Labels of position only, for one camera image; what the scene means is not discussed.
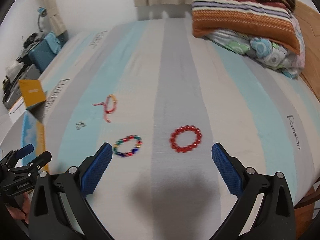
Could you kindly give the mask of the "left hand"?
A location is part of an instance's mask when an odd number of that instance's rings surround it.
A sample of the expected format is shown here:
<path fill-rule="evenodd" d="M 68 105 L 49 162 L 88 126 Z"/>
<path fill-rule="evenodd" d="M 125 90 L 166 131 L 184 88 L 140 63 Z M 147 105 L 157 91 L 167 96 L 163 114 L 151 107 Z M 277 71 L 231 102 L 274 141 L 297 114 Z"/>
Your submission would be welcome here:
<path fill-rule="evenodd" d="M 29 198 L 29 194 L 27 192 L 23 193 L 22 196 L 23 196 L 23 203 L 21 208 L 12 207 L 8 204 L 6 205 L 6 207 L 13 219 L 23 220 L 27 224 L 29 224 L 29 213 L 31 208 L 31 201 Z"/>

